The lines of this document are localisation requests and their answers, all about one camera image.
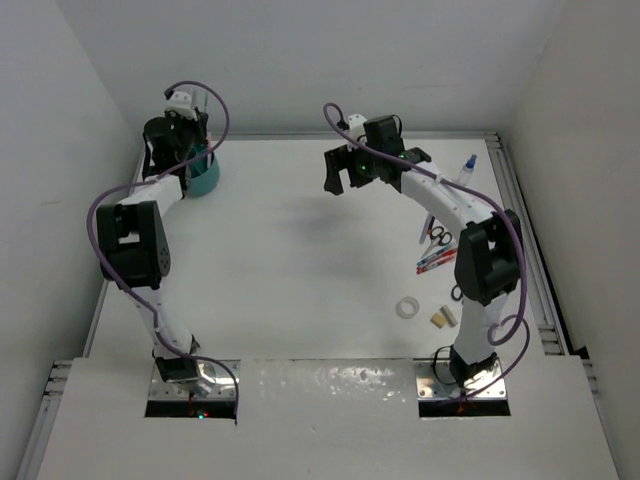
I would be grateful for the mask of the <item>small black handled scissors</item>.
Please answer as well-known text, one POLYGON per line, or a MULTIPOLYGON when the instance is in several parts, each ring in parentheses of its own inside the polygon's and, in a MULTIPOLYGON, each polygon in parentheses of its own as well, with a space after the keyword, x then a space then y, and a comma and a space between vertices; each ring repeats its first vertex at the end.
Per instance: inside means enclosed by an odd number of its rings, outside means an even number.
POLYGON ((449 245, 452 241, 452 235, 443 226, 436 226, 430 231, 429 239, 429 246, 423 252, 422 258, 426 258, 437 249, 449 245))

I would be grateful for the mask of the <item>red gel pen labelled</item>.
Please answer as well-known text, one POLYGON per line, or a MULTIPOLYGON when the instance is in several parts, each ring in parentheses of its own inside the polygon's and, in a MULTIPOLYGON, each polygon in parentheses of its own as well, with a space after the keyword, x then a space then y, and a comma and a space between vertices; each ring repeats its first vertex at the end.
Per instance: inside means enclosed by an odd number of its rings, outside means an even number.
POLYGON ((416 269, 416 274, 420 275, 420 274, 425 273, 427 271, 431 271, 431 270, 433 270, 435 268, 438 268, 439 266, 451 263, 454 260, 456 260, 456 257, 451 256, 451 257, 445 257, 443 259, 431 262, 429 264, 426 264, 424 266, 421 266, 421 267, 417 268, 416 269))

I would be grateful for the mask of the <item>red gel pen thin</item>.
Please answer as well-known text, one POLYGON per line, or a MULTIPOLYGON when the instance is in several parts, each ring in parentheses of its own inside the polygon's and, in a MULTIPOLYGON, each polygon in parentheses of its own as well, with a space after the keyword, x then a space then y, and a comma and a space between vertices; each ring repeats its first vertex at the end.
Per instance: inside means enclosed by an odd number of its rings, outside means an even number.
POLYGON ((449 256, 442 256, 442 257, 440 257, 438 259, 433 260, 432 262, 429 262, 429 263, 427 263, 425 265, 422 265, 422 266, 418 267, 417 271, 418 272, 429 271, 429 270, 435 269, 435 268, 437 268, 437 267, 439 267, 441 265, 450 263, 450 262, 454 261, 455 259, 456 259, 456 254, 452 254, 452 255, 449 255, 449 256))

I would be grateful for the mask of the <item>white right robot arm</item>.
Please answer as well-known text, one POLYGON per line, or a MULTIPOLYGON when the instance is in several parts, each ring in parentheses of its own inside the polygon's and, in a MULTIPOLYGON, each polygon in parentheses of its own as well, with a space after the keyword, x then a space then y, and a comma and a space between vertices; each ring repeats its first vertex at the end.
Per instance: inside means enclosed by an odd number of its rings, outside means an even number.
POLYGON ((343 194, 342 171, 353 188, 380 180, 432 214, 455 242, 462 318, 449 368, 455 382, 464 386, 495 362, 495 349, 503 342, 495 331, 507 297, 526 288, 518 216, 448 179, 423 150, 406 148, 392 116, 340 119, 331 127, 347 143, 325 155, 325 191, 343 194))

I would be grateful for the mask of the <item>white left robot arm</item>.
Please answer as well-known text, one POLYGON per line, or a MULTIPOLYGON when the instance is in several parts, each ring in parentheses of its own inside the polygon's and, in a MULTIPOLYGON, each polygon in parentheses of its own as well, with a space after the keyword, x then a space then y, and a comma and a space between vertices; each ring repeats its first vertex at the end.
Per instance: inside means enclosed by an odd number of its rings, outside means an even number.
POLYGON ((199 110, 183 116, 174 111, 146 122, 141 179, 122 201, 97 208, 98 245, 118 274, 153 342, 152 357, 161 379, 186 386, 199 379, 195 356, 199 344, 166 312, 162 280, 171 269, 171 254, 162 217, 181 201, 191 174, 187 167, 164 172, 206 147, 209 115, 199 110))

